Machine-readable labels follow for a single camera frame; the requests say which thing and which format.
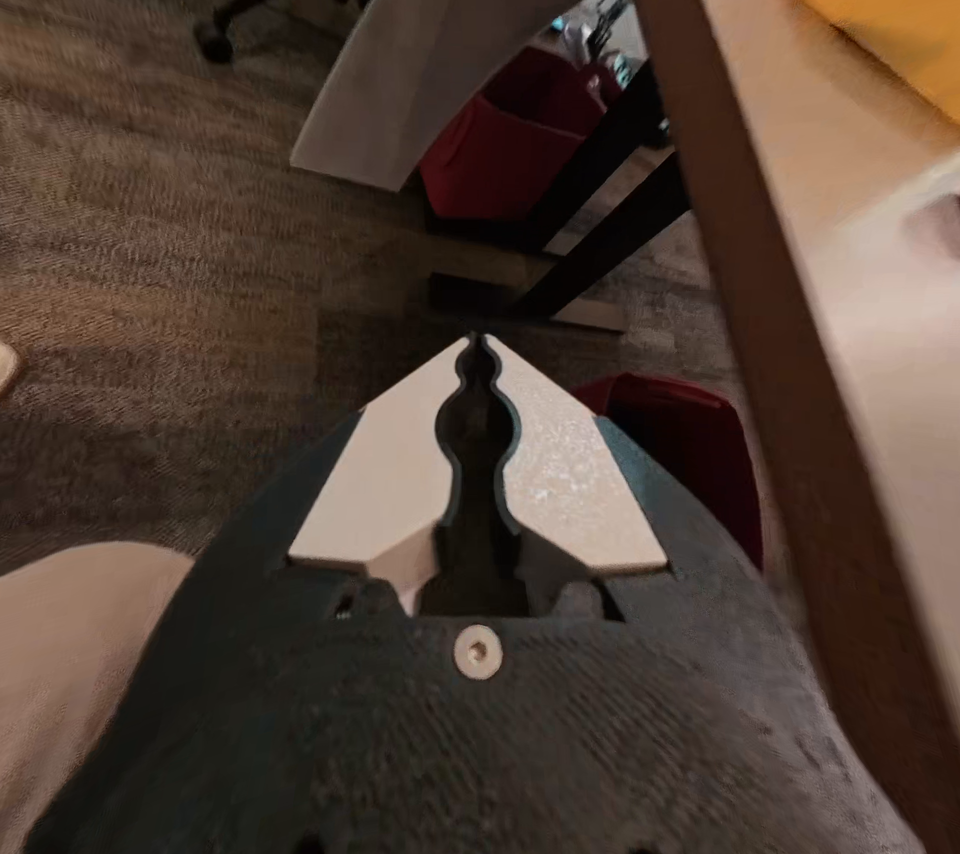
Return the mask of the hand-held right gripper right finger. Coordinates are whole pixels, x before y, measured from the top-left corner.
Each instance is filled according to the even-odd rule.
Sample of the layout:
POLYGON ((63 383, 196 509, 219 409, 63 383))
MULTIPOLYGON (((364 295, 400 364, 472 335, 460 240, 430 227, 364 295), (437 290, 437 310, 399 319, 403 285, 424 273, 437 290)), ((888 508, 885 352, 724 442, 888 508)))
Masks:
POLYGON ((501 472, 511 517, 592 574, 665 569, 666 553, 591 410, 499 338, 484 342, 496 367, 491 387, 513 423, 501 472))

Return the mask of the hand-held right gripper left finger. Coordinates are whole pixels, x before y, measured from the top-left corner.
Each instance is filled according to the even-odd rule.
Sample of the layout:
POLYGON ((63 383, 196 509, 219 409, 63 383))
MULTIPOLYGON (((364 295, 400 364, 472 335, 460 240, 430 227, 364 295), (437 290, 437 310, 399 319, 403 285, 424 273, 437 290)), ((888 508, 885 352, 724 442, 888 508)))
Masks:
POLYGON ((434 532, 455 471, 437 434, 443 405, 463 387, 461 337, 366 404, 288 549, 295 564, 388 582, 408 615, 439 572, 434 532))

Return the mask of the dark red fabric bin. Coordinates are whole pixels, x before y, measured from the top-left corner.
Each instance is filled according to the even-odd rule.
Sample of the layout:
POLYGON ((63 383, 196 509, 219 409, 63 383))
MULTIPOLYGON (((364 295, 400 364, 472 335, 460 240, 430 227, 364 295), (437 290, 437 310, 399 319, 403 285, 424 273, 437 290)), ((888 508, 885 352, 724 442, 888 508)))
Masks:
POLYGON ((621 94, 605 66, 527 46, 466 103, 418 172, 438 220, 524 220, 621 94))
POLYGON ((763 571, 759 490, 745 432, 728 400, 692 382, 636 373, 593 380, 572 394, 700 500, 763 571))

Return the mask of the white board panel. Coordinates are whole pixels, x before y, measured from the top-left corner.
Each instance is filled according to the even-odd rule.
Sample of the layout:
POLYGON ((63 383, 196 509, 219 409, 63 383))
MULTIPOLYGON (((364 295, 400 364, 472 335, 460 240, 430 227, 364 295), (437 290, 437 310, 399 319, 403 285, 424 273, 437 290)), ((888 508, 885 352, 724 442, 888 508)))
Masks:
POLYGON ((581 0, 370 0, 318 92, 293 168, 399 191, 462 107, 581 0))

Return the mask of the person's beige trousers leg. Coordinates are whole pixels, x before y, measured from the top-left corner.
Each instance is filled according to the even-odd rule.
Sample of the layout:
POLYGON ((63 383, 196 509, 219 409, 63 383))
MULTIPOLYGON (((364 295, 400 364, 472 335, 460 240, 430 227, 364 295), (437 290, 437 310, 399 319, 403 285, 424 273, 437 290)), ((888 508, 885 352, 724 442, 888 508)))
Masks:
POLYGON ((194 565, 168 548, 67 548, 1 578, 1 851, 81 765, 194 565))

